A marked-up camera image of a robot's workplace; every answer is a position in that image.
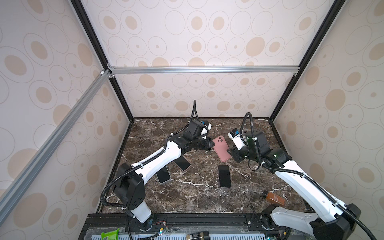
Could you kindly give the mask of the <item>phone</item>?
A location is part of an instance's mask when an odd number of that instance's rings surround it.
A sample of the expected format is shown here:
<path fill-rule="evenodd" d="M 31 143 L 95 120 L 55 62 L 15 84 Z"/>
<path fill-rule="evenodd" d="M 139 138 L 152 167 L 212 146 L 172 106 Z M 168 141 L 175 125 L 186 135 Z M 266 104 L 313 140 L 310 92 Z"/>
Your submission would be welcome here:
<path fill-rule="evenodd" d="M 191 163 L 185 159 L 183 156 L 180 156 L 179 158 L 173 160 L 173 162 L 182 170 L 186 171 L 190 166 Z"/>
<path fill-rule="evenodd" d="M 171 176 L 170 176 L 170 173 L 168 171 L 167 166 L 164 166 L 163 168 L 161 168 L 156 173 L 156 176 L 157 176 L 158 181 L 159 181 L 160 184 L 164 184 L 164 183 L 166 183 L 166 182 L 171 180 Z"/>

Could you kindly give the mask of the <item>pink phone case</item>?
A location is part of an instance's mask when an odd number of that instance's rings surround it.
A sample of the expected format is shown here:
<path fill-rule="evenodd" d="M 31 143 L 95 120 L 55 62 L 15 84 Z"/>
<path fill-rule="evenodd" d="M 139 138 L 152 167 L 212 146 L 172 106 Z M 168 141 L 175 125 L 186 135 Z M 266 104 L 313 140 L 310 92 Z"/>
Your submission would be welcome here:
<path fill-rule="evenodd" d="M 217 138 L 213 139 L 213 143 L 215 144 L 213 149 L 217 153 L 220 161 L 222 163 L 228 161 L 231 158 L 231 155 L 228 153 L 229 146 L 225 141 L 225 138 L 223 136 L 218 136 Z"/>

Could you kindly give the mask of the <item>purple smartphone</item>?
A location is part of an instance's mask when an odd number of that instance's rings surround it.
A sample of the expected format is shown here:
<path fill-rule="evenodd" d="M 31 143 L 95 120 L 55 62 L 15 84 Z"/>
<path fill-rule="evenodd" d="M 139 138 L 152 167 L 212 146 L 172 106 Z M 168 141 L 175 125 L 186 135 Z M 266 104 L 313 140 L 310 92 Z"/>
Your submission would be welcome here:
<path fill-rule="evenodd" d="M 226 165 L 219 165 L 219 185 L 221 188 L 231 188 L 232 182 L 231 182 L 231 175 L 230 175 L 230 168 Z"/>

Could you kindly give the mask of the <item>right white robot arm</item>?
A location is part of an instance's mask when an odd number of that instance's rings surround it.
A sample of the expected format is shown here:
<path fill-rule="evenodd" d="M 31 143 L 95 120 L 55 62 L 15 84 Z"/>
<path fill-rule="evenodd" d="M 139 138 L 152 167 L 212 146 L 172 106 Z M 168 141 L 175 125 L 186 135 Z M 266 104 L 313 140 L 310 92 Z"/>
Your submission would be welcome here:
<path fill-rule="evenodd" d="M 359 226 L 371 240 L 376 239 L 372 231 L 360 221 L 361 210 L 355 204 L 345 204 L 318 184 L 282 149 L 271 149 L 266 136 L 250 125 L 244 131 L 246 121 L 253 121 L 253 115 L 245 114 L 239 129 L 229 132 L 234 147 L 228 150 L 232 158 L 241 162 L 256 162 L 260 168 L 285 181 L 309 206 L 312 213 L 304 213 L 268 206 L 260 216 L 262 227 L 271 231 L 276 227 L 288 227 L 313 236 L 317 240 L 346 240 Z"/>

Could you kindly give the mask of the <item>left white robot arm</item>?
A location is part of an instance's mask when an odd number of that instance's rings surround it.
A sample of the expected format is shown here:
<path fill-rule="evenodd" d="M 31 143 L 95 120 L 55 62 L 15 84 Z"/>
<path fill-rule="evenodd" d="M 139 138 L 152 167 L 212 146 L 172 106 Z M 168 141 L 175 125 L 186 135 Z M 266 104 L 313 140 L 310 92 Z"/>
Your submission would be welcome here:
<path fill-rule="evenodd" d="M 159 150 L 137 163 L 119 167 L 119 175 L 101 192 L 102 205 L 123 208 L 127 218 L 135 219 L 140 230 L 148 231 L 152 227 L 154 215 L 145 202 L 145 184 L 148 180 L 183 154 L 191 150 L 208 151 L 215 145 L 208 137 L 211 125 L 200 120 L 196 105 L 194 101 L 188 123 L 181 130 L 168 135 Z"/>

